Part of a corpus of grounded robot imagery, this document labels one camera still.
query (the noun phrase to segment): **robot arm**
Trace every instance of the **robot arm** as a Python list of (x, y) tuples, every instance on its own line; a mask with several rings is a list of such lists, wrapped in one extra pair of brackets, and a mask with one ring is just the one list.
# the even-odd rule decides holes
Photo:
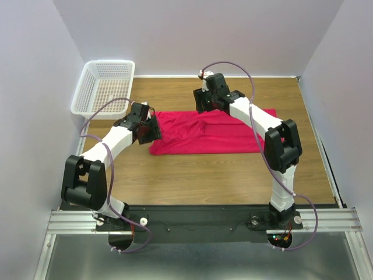
[[(102, 142), (80, 156), (68, 157), (65, 164), (61, 197), (68, 203), (77, 204), (97, 211), (105, 216), (119, 218), (107, 204), (107, 182), (105, 170), (110, 166), (105, 143), (115, 159), (136, 140), (149, 143), (161, 137), (155, 115), (150, 115), (147, 104), (133, 103), (131, 112), (116, 121)], [(111, 206), (126, 216), (128, 206), (110, 197)]]
[[(220, 73), (207, 72), (202, 79), (202, 88), (193, 91), (199, 113), (218, 109), (251, 127), (250, 102), (243, 93), (231, 92)], [(277, 178), (292, 191), (295, 166), (302, 154), (297, 126), (292, 120), (282, 121), (253, 104), (251, 106), (257, 133), (265, 140), (265, 158)], [(275, 179), (272, 187), (270, 208), (276, 213), (277, 220), (284, 221), (295, 211), (294, 198)]]

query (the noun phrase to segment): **wooden table surface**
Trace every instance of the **wooden table surface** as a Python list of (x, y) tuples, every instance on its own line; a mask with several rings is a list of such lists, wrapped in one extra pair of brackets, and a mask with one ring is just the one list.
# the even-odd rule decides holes
[[(227, 79), (231, 90), (251, 95), (247, 79)], [(254, 103), (276, 109), (298, 126), (303, 155), (294, 191), (314, 203), (334, 203), (319, 150), (295, 79), (255, 79)], [(148, 101), (157, 111), (195, 110), (198, 79), (135, 79), (131, 99)], [(103, 137), (114, 121), (92, 121), (89, 133)], [(87, 139), (85, 151), (95, 144)], [(267, 204), (272, 178), (258, 153), (152, 156), (150, 144), (138, 143), (115, 160), (113, 196), (128, 204)], [(306, 203), (301, 198), (297, 203)]]

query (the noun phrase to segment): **metal floor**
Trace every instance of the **metal floor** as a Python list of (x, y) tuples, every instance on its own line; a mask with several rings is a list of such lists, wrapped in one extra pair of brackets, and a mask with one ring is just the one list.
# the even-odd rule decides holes
[[(293, 234), (294, 245), (309, 233)], [(293, 252), (257, 243), (151, 244), (110, 251), (105, 234), (58, 235), (46, 279), (359, 279), (344, 232), (318, 233)]]

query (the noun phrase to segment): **laundry basket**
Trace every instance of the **laundry basket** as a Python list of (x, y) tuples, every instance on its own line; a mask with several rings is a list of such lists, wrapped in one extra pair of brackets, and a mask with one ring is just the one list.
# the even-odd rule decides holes
[[(130, 60), (92, 60), (86, 63), (71, 104), (73, 114), (89, 118), (108, 101), (129, 98), (135, 72)], [(95, 120), (117, 120), (125, 116), (128, 101), (114, 101), (100, 111)]]

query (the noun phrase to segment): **red shirt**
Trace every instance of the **red shirt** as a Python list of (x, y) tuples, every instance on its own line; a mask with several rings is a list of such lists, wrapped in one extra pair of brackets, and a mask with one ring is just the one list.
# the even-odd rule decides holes
[[(264, 111), (276, 117), (275, 109)], [(162, 139), (153, 142), (152, 155), (259, 152), (252, 129), (222, 111), (161, 111), (156, 116)]]

